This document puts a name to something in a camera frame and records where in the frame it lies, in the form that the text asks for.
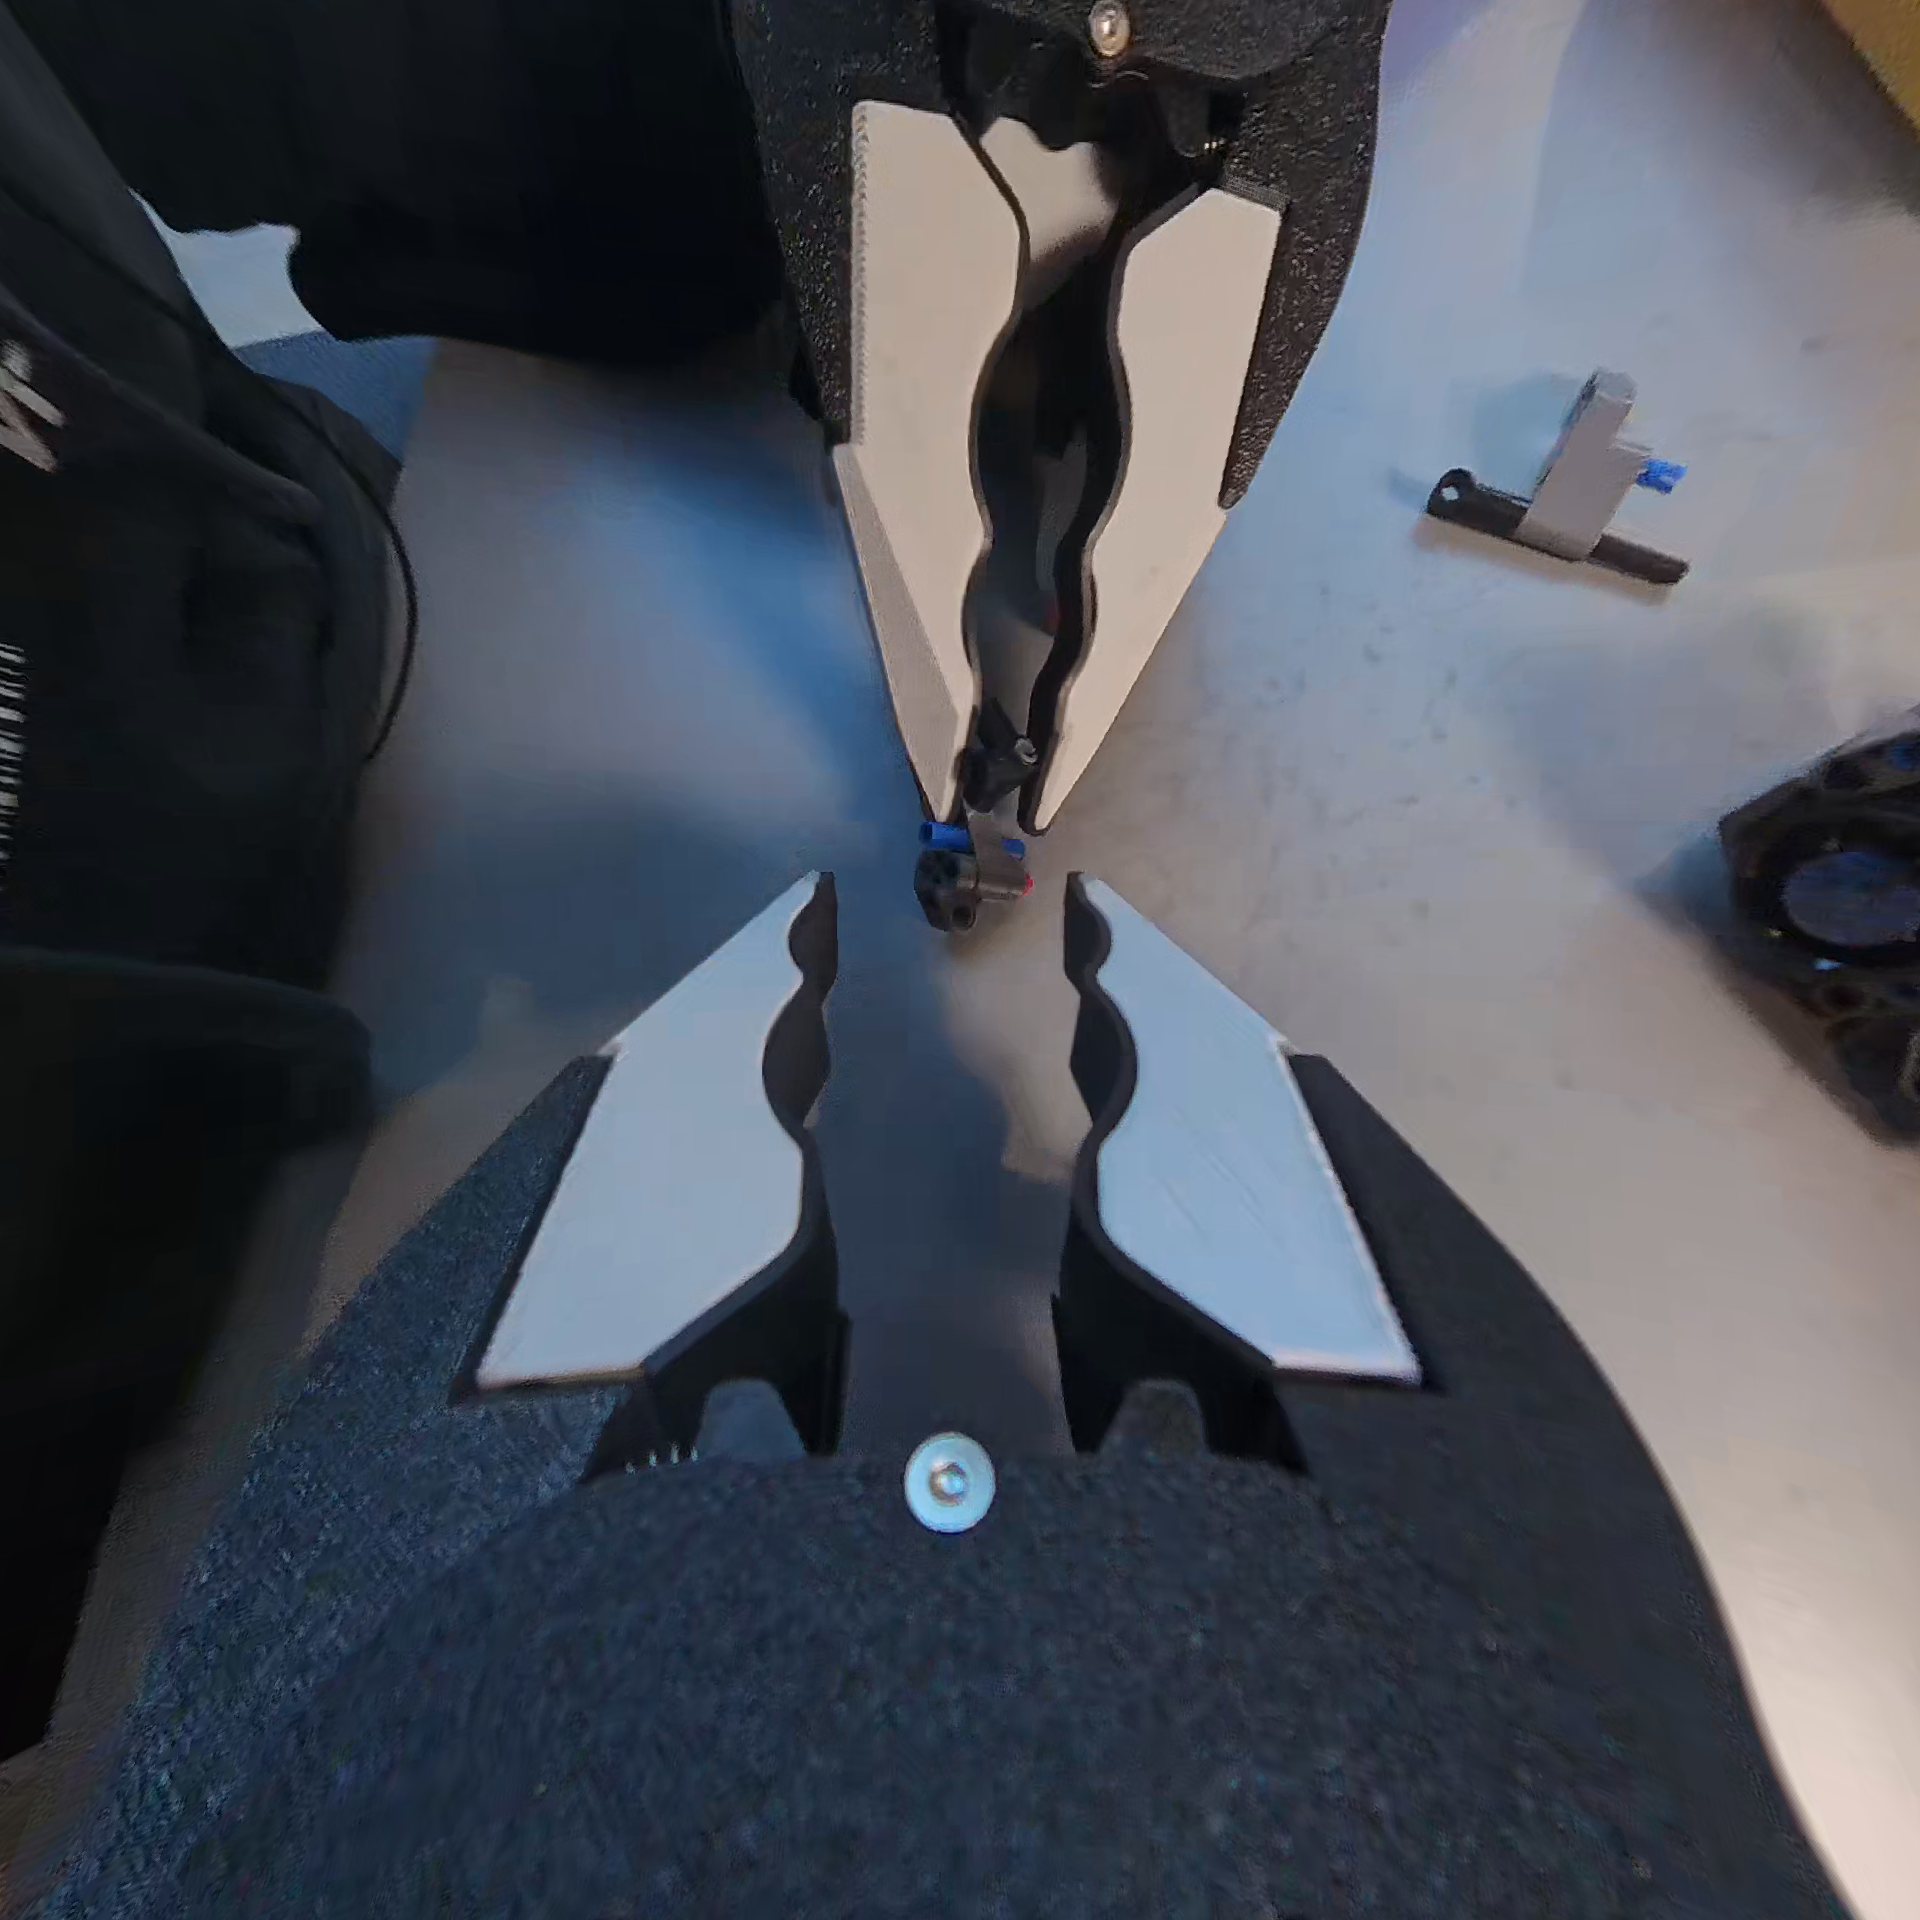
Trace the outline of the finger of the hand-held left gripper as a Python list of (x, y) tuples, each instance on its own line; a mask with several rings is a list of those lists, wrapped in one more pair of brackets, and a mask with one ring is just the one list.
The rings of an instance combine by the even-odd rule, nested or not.
[(1022, 825), (1048, 831), (1178, 615), (1228, 520), (1221, 503), (1281, 212), (1194, 190), (1117, 248), (1107, 324), (1114, 478), (1069, 540), (1057, 688), (1035, 686), (1040, 772)]
[(992, 544), (979, 400), (1018, 320), (1027, 237), (948, 113), (857, 102), (851, 160), (851, 406), (832, 465), (896, 729), (941, 822), (980, 700), (968, 613)]

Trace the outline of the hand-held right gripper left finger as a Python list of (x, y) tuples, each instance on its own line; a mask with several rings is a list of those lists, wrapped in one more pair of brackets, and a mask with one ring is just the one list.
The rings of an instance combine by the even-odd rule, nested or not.
[(817, 1242), (835, 981), (835, 881), (804, 873), (596, 1049), (475, 1388), (654, 1374)]

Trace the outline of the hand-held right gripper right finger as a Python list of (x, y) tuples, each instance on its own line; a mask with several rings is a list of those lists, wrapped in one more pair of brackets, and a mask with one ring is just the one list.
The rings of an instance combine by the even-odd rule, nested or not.
[(1282, 1033), (1109, 881), (1064, 909), (1096, 1257), (1272, 1376), (1421, 1381)]

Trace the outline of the black connector with blue pins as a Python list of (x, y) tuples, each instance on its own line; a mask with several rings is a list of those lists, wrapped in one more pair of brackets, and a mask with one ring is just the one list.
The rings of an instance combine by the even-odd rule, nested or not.
[(973, 821), (1016, 821), (1030, 831), (1029, 802), (1040, 780), (1040, 751), (995, 697), (980, 705), (973, 734), (957, 760), (955, 800), (944, 816), (926, 817), (918, 845), (969, 852)]

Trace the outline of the person's left forearm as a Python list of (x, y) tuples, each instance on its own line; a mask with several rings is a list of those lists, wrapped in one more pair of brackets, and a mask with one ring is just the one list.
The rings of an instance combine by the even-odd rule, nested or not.
[(112, 168), (179, 233), (294, 233), (348, 340), (628, 368), (782, 295), (720, 5), (9, 5)]

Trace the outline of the grey desk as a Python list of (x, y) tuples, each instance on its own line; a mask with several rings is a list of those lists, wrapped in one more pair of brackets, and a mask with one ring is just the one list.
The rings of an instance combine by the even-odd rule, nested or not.
[[(820, 1116), (849, 1439), (1066, 1442), (1089, 870), (1330, 1055), (1542, 1281), (1686, 1509), (1861, 1914), (1915, 1914), (1915, 1153), (1722, 965), (1720, 816), (1915, 701), (1915, 142), (1818, 5), (1394, 5), (1348, 288), (1248, 497), (985, 938), (918, 800), (812, 422), (754, 361), (446, 344), (401, 478), (417, 673), (337, 991), (365, 1143), (299, 1159), (129, 1473), (4, 1903), (58, 1871), (297, 1350), (569, 1055), (837, 873)], [(1686, 463), (1670, 589), (1425, 514), (1530, 493), (1597, 368)]]

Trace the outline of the grey beam with black axle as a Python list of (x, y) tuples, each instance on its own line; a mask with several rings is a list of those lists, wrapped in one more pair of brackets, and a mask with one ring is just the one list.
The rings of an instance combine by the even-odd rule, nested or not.
[(1640, 389), (1625, 372), (1597, 368), (1577, 390), (1530, 493), (1483, 484), (1474, 470), (1444, 470), (1425, 514), (1461, 533), (1496, 540), (1585, 568), (1603, 568), (1653, 589), (1678, 586), (1689, 562), (1617, 533), (1635, 490), (1668, 495), (1689, 465), (1656, 454), (1625, 434)]

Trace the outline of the blue-grey cloth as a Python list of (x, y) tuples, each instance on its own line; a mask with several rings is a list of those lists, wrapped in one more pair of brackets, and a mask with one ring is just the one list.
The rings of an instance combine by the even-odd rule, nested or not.
[(422, 335), (341, 340), (323, 329), (237, 343), (236, 356), (266, 376), (325, 394), (365, 426), (395, 462), (404, 458), (425, 382), (441, 343)]

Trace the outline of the yellow storage bin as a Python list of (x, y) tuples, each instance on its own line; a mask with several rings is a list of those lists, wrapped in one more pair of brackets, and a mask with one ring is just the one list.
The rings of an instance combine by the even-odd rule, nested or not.
[(1822, 1), (1892, 108), (1917, 133), (1917, 1)]

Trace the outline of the grey twin engine toy assembly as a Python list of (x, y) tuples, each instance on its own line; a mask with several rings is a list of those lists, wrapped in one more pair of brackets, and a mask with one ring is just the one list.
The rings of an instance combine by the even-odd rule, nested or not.
[(1793, 1008), (1833, 1087), (1917, 1138), (1917, 709), (1720, 817), (1739, 969)]

